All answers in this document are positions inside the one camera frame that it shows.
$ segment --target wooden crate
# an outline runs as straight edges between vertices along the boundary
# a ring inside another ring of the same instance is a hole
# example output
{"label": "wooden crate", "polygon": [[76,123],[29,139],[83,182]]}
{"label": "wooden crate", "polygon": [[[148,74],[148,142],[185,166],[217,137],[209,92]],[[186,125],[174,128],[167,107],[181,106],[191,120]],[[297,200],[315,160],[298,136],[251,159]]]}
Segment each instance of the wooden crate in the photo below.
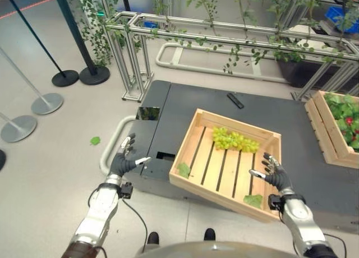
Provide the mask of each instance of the wooden crate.
{"label": "wooden crate", "polygon": [[[260,143],[255,153],[238,150],[216,150],[212,140],[213,127],[226,127]],[[174,160],[169,181],[205,199],[251,216],[262,222],[278,220],[271,211],[268,196],[278,194],[272,185],[249,174],[250,169],[265,173],[263,153],[269,152],[281,161],[280,134],[197,109]],[[177,166],[186,163],[189,178],[178,175]],[[243,202],[246,195],[262,195],[261,209]]]}
{"label": "wooden crate", "polygon": [[326,92],[318,91],[306,104],[308,117],[314,129],[315,136],[328,164],[341,165],[359,169],[359,153],[349,147],[335,122],[327,105],[324,95]]}

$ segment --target red tape line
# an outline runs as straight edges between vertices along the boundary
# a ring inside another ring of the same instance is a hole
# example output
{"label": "red tape line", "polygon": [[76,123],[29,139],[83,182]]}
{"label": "red tape line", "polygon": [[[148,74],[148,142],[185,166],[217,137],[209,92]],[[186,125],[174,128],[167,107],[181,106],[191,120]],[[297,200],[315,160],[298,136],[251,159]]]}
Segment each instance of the red tape line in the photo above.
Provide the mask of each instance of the red tape line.
{"label": "red tape line", "polygon": [[[27,7],[23,7],[23,8],[21,8],[20,10],[21,10],[21,11],[23,11],[23,10],[28,10],[29,8],[38,6],[38,5],[40,5],[40,4],[43,4],[43,3],[46,3],[46,2],[49,2],[49,1],[52,1],[52,0],[43,0],[43,1],[40,1],[40,2],[37,2],[37,3],[31,4],[31,5],[27,6]],[[17,13],[17,12],[16,12],[16,11],[12,11],[12,12],[10,12],[10,13],[8,13],[8,14],[5,14],[5,15],[3,15],[3,16],[0,16],[0,20],[3,19],[3,18],[9,17],[9,16],[11,16],[11,15],[13,15],[13,14],[15,14],[15,13]]]}

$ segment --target robotic arm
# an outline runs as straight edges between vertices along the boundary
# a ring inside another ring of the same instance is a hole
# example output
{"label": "robotic arm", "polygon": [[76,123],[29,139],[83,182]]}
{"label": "robotic arm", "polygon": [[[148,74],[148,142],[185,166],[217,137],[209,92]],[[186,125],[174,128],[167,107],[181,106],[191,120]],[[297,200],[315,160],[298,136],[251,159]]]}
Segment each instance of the robotic arm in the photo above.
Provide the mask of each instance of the robotic arm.
{"label": "robotic arm", "polygon": [[278,189],[280,196],[270,195],[268,198],[270,209],[282,213],[282,221],[291,231],[300,254],[310,258],[338,258],[314,222],[313,213],[306,206],[305,199],[293,191],[287,172],[270,154],[265,153],[264,159],[267,162],[262,163],[267,166],[265,170],[269,174],[255,170],[249,172]]}
{"label": "robotic arm", "polygon": [[132,194],[133,187],[129,182],[121,185],[122,176],[151,159],[151,157],[136,161],[125,159],[135,142],[134,138],[135,134],[131,134],[121,143],[120,152],[115,156],[116,162],[112,163],[106,180],[90,196],[88,214],[72,236],[62,258],[94,258],[98,254],[99,247],[107,236],[109,222],[117,211],[118,200],[129,199]]}

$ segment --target black stanchion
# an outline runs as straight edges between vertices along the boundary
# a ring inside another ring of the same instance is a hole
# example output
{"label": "black stanchion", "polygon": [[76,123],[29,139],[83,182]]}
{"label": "black stanchion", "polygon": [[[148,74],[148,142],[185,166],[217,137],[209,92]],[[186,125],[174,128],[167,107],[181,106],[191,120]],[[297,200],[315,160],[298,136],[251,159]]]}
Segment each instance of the black stanchion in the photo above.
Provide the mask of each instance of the black stanchion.
{"label": "black stanchion", "polygon": [[26,24],[27,28],[29,28],[30,32],[33,34],[33,36],[35,37],[35,39],[38,41],[38,43],[40,44],[40,46],[44,49],[44,51],[46,52],[47,56],[50,58],[50,60],[53,62],[53,64],[56,66],[57,70],[59,71],[59,73],[57,73],[55,76],[53,76],[52,78],[52,83],[55,86],[58,87],[65,87],[65,86],[69,86],[74,84],[78,79],[79,79],[79,74],[74,71],[74,70],[65,70],[62,71],[60,69],[60,67],[57,65],[57,63],[55,62],[54,58],[52,58],[51,54],[49,53],[49,51],[46,49],[46,47],[44,46],[44,44],[41,42],[41,40],[39,39],[38,35],[35,33],[34,29],[31,27],[31,25],[29,24],[29,22],[27,21],[27,19],[24,17],[24,15],[22,14],[21,10],[19,9],[19,7],[17,6],[17,4],[15,3],[14,0],[9,0],[11,2],[11,4],[13,5],[14,9],[17,11],[17,13],[20,15],[20,17],[22,18],[22,20],[24,21],[24,23]]}
{"label": "black stanchion", "polygon": [[126,11],[131,11],[130,3],[128,2],[128,0],[123,0],[123,4],[125,5]]}
{"label": "black stanchion", "polygon": [[110,71],[104,66],[95,66],[92,61],[89,51],[85,45],[84,40],[81,37],[79,28],[77,28],[75,19],[71,13],[70,7],[66,0],[57,0],[58,5],[62,11],[63,16],[67,22],[68,27],[72,33],[72,36],[81,52],[81,55],[87,65],[87,68],[80,72],[80,80],[87,85],[97,85],[105,82],[110,77]]}
{"label": "black stanchion", "polygon": [[4,167],[5,162],[6,162],[6,155],[2,150],[0,150],[0,170]]}

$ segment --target red strawberry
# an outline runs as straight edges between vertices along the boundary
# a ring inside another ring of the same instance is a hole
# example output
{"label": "red strawberry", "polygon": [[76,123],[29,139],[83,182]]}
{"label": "red strawberry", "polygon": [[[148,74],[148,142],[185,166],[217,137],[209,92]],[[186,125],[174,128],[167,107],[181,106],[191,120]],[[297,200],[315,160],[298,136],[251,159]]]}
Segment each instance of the red strawberry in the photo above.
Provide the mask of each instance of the red strawberry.
{"label": "red strawberry", "polygon": [[353,118],[352,117],[347,117],[346,118],[346,123],[347,123],[347,125],[352,125],[352,123],[353,123]]}

